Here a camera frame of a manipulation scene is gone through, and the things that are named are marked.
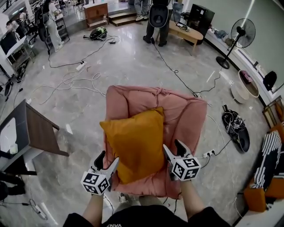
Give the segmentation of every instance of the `orange pillow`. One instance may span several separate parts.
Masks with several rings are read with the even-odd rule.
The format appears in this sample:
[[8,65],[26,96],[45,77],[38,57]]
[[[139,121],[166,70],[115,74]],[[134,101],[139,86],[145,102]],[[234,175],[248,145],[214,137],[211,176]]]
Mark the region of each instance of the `orange pillow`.
[[128,119],[100,122],[114,156],[119,157],[121,184],[147,177],[163,167],[163,122],[162,107]]

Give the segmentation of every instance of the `power strip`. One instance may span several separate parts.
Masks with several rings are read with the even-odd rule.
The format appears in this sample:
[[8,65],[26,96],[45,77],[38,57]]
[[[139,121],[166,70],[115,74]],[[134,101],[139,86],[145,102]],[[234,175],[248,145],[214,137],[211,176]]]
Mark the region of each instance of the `power strip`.
[[79,66],[77,66],[76,68],[77,72],[81,71],[86,65],[87,65],[87,62],[83,62],[83,64],[80,64]]
[[208,156],[211,156],[211,155],[213,155],[213,154],[215,154],[215,150],[211,150],[211,151],[205,152],[205,153],[202,155],[202,157],[203,157],[203,158],[207,158]]

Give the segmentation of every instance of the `plug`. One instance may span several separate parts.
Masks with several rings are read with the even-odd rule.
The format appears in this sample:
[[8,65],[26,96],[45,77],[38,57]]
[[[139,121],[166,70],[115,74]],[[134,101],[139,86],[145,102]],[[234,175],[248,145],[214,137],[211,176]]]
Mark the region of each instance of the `plug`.
[[203,158],[207,158],[208,156],[211,156],[211,155],[213,155],[213,154],[215,154],[215,151],[214,151],[214,150],[211,150],[211,151],[205,152],[205,153],[202,155],[202,157],[203,157]]
[[151,37],[151,43],[155,45],[155,40],[153,37]]

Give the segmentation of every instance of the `wooden step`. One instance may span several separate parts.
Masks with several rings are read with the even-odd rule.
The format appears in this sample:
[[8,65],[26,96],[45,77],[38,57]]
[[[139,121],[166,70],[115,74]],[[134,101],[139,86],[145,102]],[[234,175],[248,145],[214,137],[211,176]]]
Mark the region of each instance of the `wooden step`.
[[125,17],[130,17],[130,16],[136,16],[136,12],[117,13],[117,14],[108,16],[108,18],[110,19],[110,21],[112,21],[112,20],[118,20],[118,19],[125,18]]
[[118,20],[112,20],[111,23],[118,27],[124,24],[135,23],[135,19],[136,19],[136,16],[130,16],[130,17],[125,17],[125,18],[121,18]]

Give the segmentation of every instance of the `pink armchair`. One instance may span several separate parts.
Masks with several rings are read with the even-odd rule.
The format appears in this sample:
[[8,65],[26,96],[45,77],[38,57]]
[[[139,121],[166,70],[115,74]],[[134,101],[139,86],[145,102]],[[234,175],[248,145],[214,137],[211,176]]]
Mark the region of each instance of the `pink armchair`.
[[[206,117],[206,101],[154,87],[110,86],[106,92],[106,120],[129,118],[158,106],[163,107],[165,115],[164,144],[176,153],[174,140],[179,139],[194,154]],[[106,168],[114,156],[106,135],[104,139]],[[168,163],[159,172],[130,184],[120,184],[118,177],[113,176],[112,190],[139,196],[153,195],[177,199],[180,183],[170,180],[167,166]]]

